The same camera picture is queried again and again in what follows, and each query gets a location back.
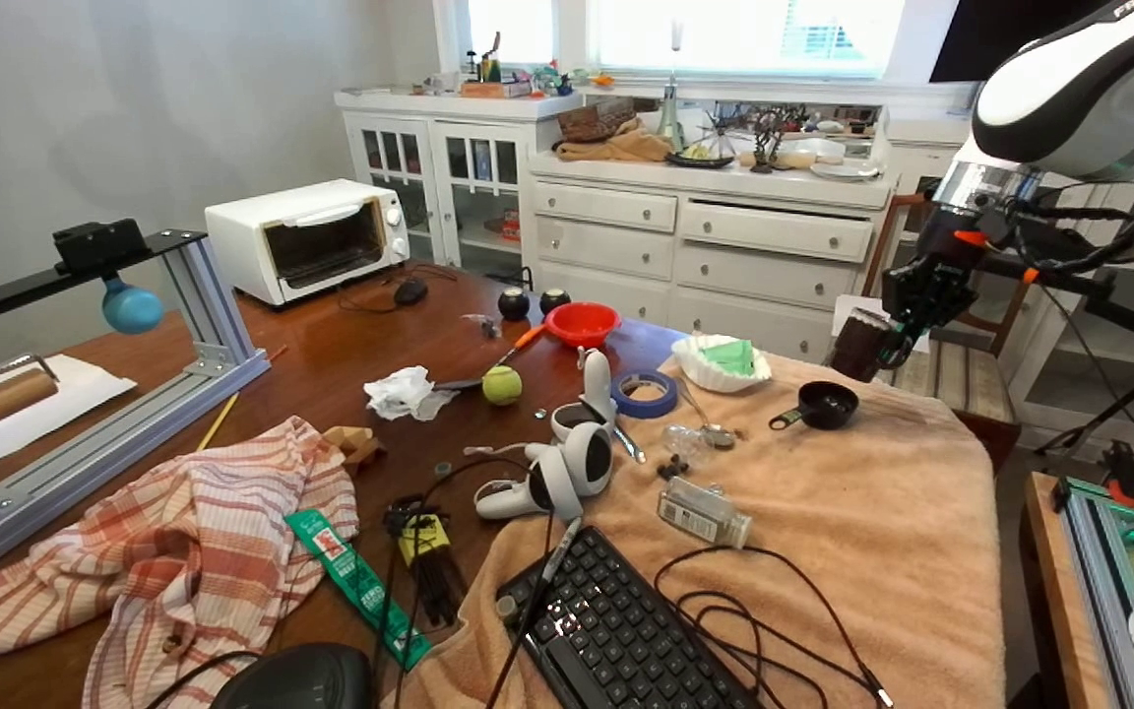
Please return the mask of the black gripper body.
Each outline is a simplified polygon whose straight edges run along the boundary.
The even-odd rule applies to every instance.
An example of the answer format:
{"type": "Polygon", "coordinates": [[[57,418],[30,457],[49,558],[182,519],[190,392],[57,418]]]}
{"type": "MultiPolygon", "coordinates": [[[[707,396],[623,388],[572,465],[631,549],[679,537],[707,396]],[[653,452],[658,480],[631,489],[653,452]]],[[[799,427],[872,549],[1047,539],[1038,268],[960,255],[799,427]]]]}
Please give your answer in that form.
{"type": "Polygon", "coordinates": [[[973,304],[968,275],[982,253],[989,238],[973,218],[937,214],[922,230],[917,255],[880,275],[893,354],[909,354],[923,330],[944,326],[973,304]]]}

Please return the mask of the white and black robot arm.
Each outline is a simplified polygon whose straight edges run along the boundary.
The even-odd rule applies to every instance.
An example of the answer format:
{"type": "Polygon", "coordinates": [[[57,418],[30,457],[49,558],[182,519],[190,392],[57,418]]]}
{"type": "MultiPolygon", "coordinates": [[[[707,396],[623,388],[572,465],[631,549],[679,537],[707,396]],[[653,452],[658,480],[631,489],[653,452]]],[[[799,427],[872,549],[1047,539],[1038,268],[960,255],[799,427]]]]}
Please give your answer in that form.
{"type": "Polygon", "coordinates": [[[1112,239],[1086,246],[1059,230],[1055,214],[1014,203],[1038,172],[1086,184],[1134,176],[1134,0],[1107,0],[989,74],[968,137],[934,193],[937,214],[917,255],[880,275],[885,372],[973,304],[968,275],[979,264],[1077,293],[1094,316],[1134,330],[1134,312],[1094,280],[1094,268],[1134,259],[1134,208],[1119,214],[1112,239]]]}

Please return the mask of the robot base aluminium frame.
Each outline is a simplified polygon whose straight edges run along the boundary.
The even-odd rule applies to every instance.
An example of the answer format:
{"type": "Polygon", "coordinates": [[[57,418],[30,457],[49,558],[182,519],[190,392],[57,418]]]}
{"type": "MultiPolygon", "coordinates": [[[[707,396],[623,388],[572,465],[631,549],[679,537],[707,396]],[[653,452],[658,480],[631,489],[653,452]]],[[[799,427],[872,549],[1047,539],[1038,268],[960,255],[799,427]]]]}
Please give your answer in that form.
{"type": "Polygon", "coordinates": [[[1030,472],[1018,557],[1044,698],[1134,709],[1134,506],[1107,486],[1030,472]]]}

